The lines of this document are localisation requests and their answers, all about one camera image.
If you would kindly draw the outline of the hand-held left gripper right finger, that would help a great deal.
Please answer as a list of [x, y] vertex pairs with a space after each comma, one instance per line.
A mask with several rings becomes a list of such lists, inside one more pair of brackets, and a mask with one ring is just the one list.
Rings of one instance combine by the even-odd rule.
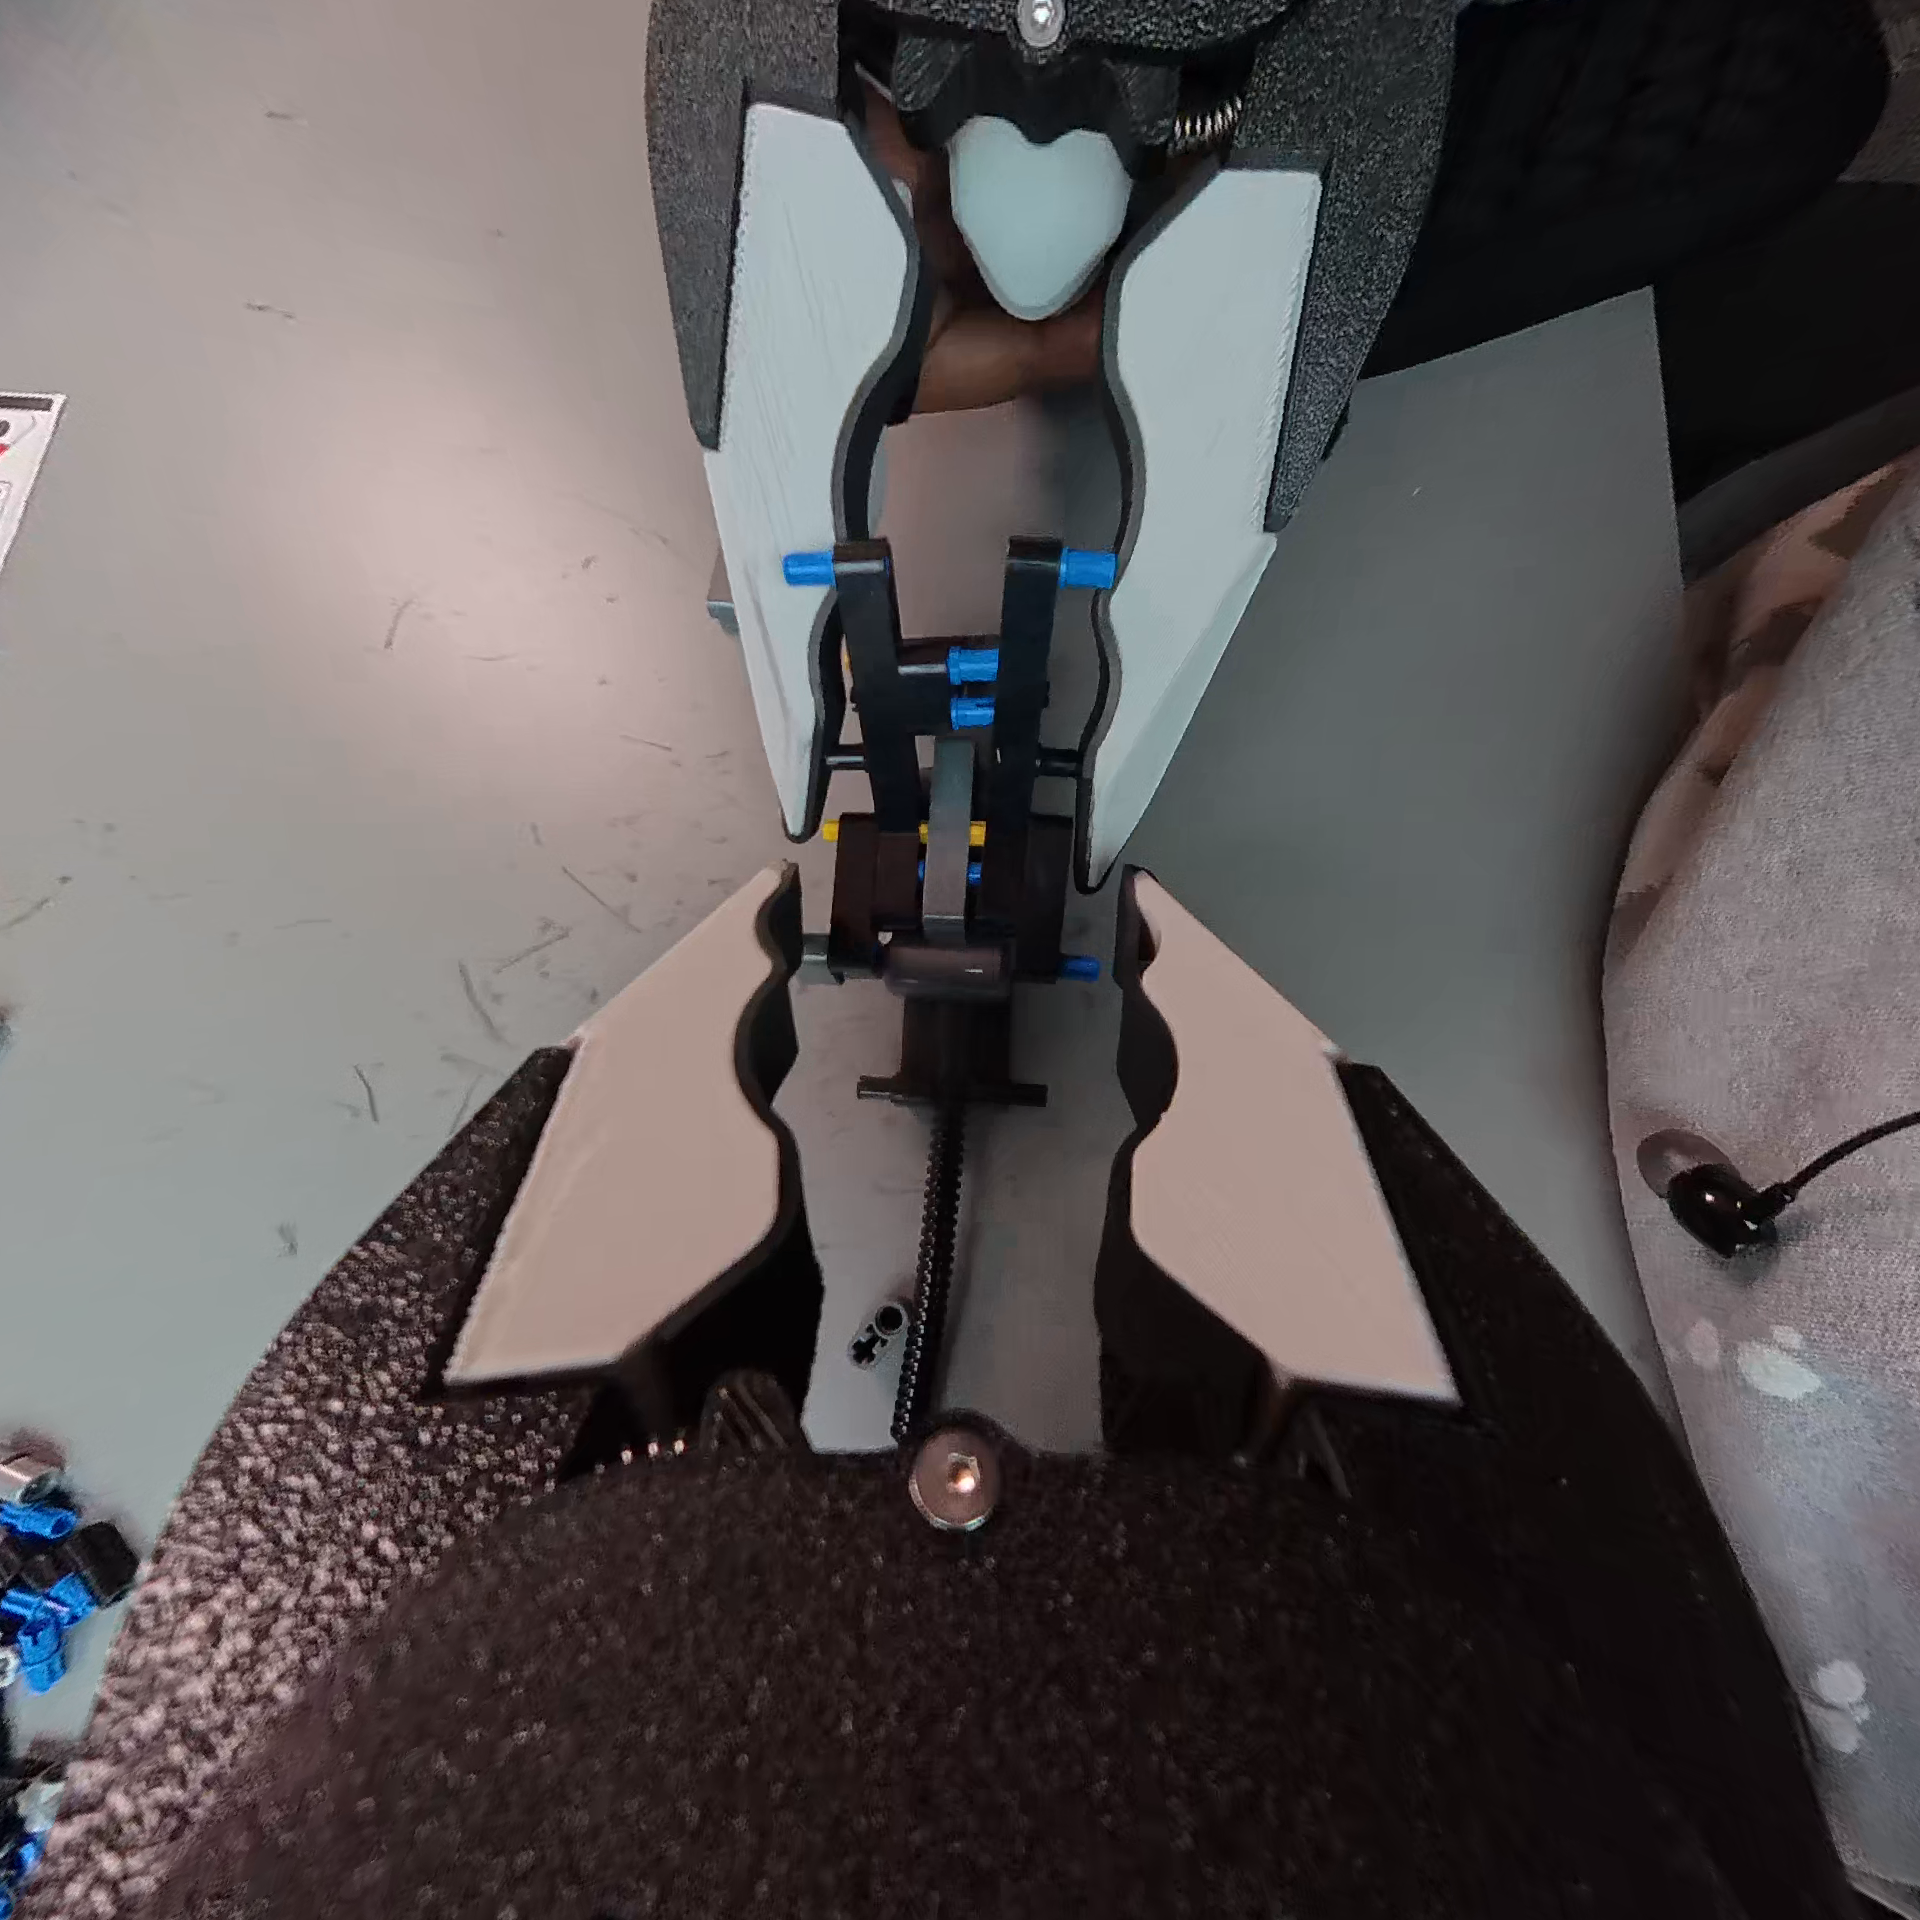
[[1323, 1397], [1456, 1410], [1345, 1052], [1144, 868], [1116, 896], [1114, 978], [1131, 1131], [1095, 1275], [1104, 1446], [1261, 1461]]

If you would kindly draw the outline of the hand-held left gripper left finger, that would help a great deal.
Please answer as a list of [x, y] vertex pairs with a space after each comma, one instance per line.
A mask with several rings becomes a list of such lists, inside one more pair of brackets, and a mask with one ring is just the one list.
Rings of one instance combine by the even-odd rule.
[[739, 1374], [805, 1410], [824, 1279], [776, 1113], [803, 905], [798, 867], [764, 868], [579, 1031], [446, 1388], [588, 1383], [645, 1443]]

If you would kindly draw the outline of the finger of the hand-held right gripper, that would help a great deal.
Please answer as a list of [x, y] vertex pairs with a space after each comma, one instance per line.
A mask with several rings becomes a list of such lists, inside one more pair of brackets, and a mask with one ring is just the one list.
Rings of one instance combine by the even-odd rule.
[[1308, 166], [1202, 166], [1108, 275], [1121, 523], [1114, 585], [1092, 607], [1103, 690], [1074, 830], [1089, 892], [1141, 828], [1277, 553], [1271, 493], [1323, 201]]
[[722, 415], [704, 470], [739, 648], [789, 838], [824, 785], [828, 585], [787, 560], [855, 540], [885, 378], [907, 345], [921, 249], [901, 186], [852, 127], [755, 105], [742, 127]]

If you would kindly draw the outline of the black toothed toy rack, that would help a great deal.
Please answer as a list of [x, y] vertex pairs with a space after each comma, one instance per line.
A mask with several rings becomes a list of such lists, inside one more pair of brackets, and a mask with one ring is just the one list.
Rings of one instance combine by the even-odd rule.
[[929, 1428], [938, 1397], [962, 1216], [967, 1155], [967, 1038], [958, 1015], [941, 1013], [931, 1069], [931, 1137], [914, 1279], [914, 1316], [902, 1349], [890, 1439], [907, 1448]]

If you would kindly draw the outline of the black toy brick assembly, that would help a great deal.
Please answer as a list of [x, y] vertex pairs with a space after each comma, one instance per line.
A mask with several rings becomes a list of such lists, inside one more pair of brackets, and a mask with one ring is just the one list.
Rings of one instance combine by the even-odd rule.
[[1042, 741], [1055, 618], [1063, 594], [1116, 580], [1108, 549], [1017, 539], [997, 637], [907, 638], [885, 540], [781, 559], [787, 589], [828, 593], [860, 738], [826, 769], [871, 792], [833, 830], [817, 945], [835, 978], [874, 978], [902, 1003], [901, 1064], [865, 1077], [865, 1098], [935, 1115], [1047, 1104], [1013, 1069], [1017, 991], [1098, 978], [1063, 945], [1077, 822], [1038, 807], [1042, 783], [1082, 775], [1078, 753]]

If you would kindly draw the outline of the grey desk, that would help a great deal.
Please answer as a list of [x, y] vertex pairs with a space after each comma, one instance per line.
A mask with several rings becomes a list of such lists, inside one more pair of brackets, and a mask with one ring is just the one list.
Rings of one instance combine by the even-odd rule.
[[[6, 4], [4, 1436], [151, 1548], [311, 1288], [764, 864], [643, 4]], [[1685, 706], [1652, 300], [1359, 391], [1128, 859], [1670, 1410], [1598, 958]]]

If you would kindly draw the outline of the person's right hand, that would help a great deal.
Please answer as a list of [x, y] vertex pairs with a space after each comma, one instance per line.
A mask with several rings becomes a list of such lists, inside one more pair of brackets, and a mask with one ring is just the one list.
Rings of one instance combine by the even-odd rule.
[[992, 300], [935, 299], [912, 396], [898, 421], [992, 411], [1095, 383], [1103, 354], [1104, 288], [1041, 321]]

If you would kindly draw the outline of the black quilted jacket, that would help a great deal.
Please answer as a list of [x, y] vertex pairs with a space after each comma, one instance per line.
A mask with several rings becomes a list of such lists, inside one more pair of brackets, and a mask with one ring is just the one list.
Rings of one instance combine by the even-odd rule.
[[1917, 393], [1917, 4], [1472, 4], [1367, 378], [1649, 293], [1676, 505]]

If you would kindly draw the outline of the grey camouflage cloth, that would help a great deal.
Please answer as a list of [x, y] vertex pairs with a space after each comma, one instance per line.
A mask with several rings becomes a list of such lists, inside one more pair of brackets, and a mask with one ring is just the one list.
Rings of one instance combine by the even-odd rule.
[[1717, 1258], [1669, 1213], [1917, 1113], [1917, 453], [1686, 594], [1697, 722], [1644, 807], [1603, 965], [1622, 1207], [1695, 1466], [1807, 1723], [1848, 1878], [1917, 1916], [1917, 1131]]

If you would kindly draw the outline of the pile of blue black pins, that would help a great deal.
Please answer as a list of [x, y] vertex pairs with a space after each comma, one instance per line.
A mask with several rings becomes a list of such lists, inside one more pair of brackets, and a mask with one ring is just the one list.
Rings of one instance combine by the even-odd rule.
[[36, 1445], [3, 1448], [3, 1915], [46, 1859], [69, 1765], [19, 1741], [16, 1698], [66, 1679], [79, 1630], [131, 1596], [141, 1568], [129, 1534], [91, 1517], [64, 1465]]

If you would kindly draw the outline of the white sticker sheet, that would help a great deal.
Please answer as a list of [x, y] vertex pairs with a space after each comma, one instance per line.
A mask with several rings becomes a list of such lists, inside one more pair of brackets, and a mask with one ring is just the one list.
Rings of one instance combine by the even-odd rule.
[[41, 469], [54, 443], [69, 396], [4, 394], [0, 467], [0, 563], [6, 564], [23, 533]]

